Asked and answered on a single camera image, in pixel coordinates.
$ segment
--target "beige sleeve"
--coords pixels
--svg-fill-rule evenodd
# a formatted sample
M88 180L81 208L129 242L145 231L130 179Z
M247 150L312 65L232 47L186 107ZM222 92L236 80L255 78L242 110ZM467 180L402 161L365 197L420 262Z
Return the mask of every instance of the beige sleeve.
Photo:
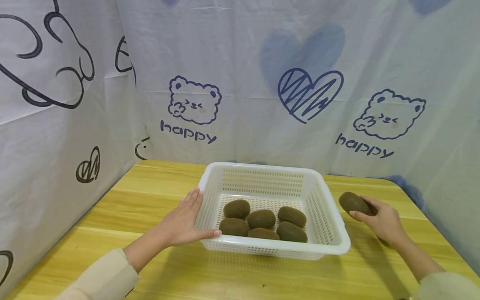
M54 300L120 300L140 280L125 253L115 249L97 260Z
M450 272L434 273L420 281L413 300L480 300L480 289L467 278Z

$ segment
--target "table surface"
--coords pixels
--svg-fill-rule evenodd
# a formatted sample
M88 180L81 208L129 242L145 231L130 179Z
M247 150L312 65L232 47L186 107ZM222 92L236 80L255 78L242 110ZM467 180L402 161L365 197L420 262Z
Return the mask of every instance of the table surface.
M70 230L6 297L52 299L93 262L123 248L175 208L197 186L203 165L142 161ZM335 200L346 191L393 205L407 233L445 269L477 285L480 279L395 184L379 179L324 176ZM161 252L126 299L399 299L417 289L392 249L341 210L350 251L319 261L206 250L200 242Z

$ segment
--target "kiwi fruit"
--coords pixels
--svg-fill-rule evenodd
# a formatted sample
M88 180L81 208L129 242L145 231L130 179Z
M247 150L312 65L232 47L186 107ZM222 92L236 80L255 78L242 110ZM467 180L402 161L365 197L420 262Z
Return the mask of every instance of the kiwi fruit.
M242 219L236 218L226 218L220 222L220 226L218 227L222 231L222 234L227 235L236 235L239 237L246 237L248 236L248 228L247 222Z
M237 199L228 202L223 207L225 218L245 219L250 213L250 203L247 200Z
M275 225L275 222L275 214L268 209L254 211L247 217L247 223L251 229L258 227L270 229Z
M283 206L278 210L278 220L280 222L287 221L297 225L300 228L304 228L307 223L307 217L303 212L298 209Z
M283 221L278 225L276 232L281 240L296 241L306 243L308 241L307 234L297 225L287 221Z
M278 234L270 229L265 229L265 228L255 228L250 230L248 233L249 238L258 238L258 239L267 239L267 240L279 240L280 237Z
M338 199L340 206L350 214L350 211L358 211L364 213L368 216L374 216L375 212L372 208L358 195L352 192L345 192L343 193L340 198Z

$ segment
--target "right hand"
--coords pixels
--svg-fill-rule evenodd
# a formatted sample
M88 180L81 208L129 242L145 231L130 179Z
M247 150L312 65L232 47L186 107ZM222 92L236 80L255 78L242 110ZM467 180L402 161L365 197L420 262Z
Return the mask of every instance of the right hand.
M358 211L350 211L354 219L365 223L377 237L391 245L408 237L396 209L368 196L361 196L361 198L375 207L378 213L375 216L368 216Z

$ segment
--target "blue heart shape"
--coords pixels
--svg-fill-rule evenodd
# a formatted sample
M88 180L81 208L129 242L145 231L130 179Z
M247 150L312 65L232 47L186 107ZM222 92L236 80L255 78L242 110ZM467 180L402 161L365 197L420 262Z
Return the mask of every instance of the blue heart shape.
M177 3L179 2L179 0L162 0L162 2L163 2L164 4L166 4L167 6L172 7L172 6L177 5Z
M278 80L291 68L301 68L321 75L336 64L345 44L345 30L336 23L318 28L303 46L289 30L269 33L260 51L260 69L270 91L275 94Z
M328 71L312 81L305 70L293 68L278 81L278 97L290 115L306 124L335 99L343 81L339 71Z
M408 0L413 9L420 15L426 16L436 12L452 0Z

